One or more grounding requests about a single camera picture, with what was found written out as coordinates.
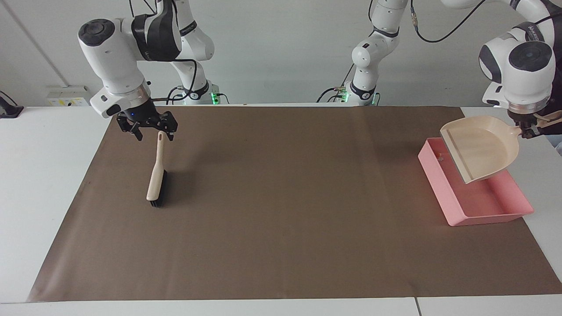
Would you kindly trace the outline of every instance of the pink tray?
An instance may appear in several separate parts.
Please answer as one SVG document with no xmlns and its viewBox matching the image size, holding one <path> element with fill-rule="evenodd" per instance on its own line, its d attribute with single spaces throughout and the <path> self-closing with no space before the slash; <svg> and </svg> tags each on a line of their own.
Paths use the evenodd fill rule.
<svg viewBox="0 0 562 316">
<path fill-rule="evenodd" d="M 504 223 L 534 212 L 507 170 L 464 184 L 441 138 L 428 138 L 418 158 L 451 226 Z"/>
</svg>

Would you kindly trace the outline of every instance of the white table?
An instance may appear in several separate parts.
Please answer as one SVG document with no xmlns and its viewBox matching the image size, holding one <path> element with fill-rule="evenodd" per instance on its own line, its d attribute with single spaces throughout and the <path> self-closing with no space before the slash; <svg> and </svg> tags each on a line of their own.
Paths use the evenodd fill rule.
<svg viewBox="0 0 562 316">
<path fill-rule="evenodd" d="M 505 110 L 463 111 L 467 116 L 487 114 L 509 121 Z M 108 122 L 87 107 L 27 108 L 18 119 L 0 120 L 0 154 L 5 163 L 0 181 L 0 302 L 11 303 L 0 305 L 0 315 L 419 314 L 414 298 L 22 303 Z M 562 158 L 544 137 L 520 144 L 520 156 L 509 170 L 535 207 L 536 213 L 525 220 L 561 278 Z M 424 316 L 560 315 L 562 310 L 562 295 L 421 298 L 418 302 Z"/>
</svg>

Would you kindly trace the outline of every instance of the green light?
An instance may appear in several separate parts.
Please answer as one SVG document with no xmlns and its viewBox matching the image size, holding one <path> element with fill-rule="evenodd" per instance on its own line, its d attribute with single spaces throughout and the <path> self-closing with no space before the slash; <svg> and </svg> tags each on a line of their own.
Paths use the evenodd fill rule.
<svg viewBox="0 0 562 316">
<path fill-rule="evenodd" d="M 220 104 L 220 99 L 219 97 L 216 95 L 216 93 L 211 93 L 211 98 L 212 98 L 212 103 L 214 105 Z"/>
</svg>

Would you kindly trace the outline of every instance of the brush handle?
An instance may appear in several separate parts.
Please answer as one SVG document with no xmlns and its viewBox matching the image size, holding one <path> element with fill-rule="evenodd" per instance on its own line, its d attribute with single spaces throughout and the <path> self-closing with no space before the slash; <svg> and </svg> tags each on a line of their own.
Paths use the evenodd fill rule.
<svg viewBox="0 0 562 316">
<path fill-rule="evenodd" d="M 156 143 L 156 162 L 162 163 L 164 159 L 164 138 L 166 133 L 158 132 L 158 142 Z"/>
<path fill-rule="evenodd" d="M 160 196 L 160 188 L 162 187 L 162 177 L 164 176 L 164 137 L 166 133 L 158 132 L 158 141 L 156 143 L 156 162 L 152 168 L 152 176 L 148 185 L 147 201 L 156 201 Z"/>
</svg>

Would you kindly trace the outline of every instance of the brush bristles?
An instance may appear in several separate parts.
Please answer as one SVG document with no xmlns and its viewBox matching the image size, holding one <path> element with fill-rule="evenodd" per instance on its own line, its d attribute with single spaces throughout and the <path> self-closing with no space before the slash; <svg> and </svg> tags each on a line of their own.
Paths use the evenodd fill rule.
<svg viewBox="0 0 562 316">
<path fill-rule="evenodd" d="M 158 199 L 156 199 L 155 201 L 150 201 L 150 205 L 152 205 L 152 207 L 160 207 L 164 202 L 164 190 L 166 187 L 167 175 L 168 172 L 164 170 L 164 174 L 162 175 L 162 183 L 160 184 L 160 193 L 158 194 Z"/>
</svg>

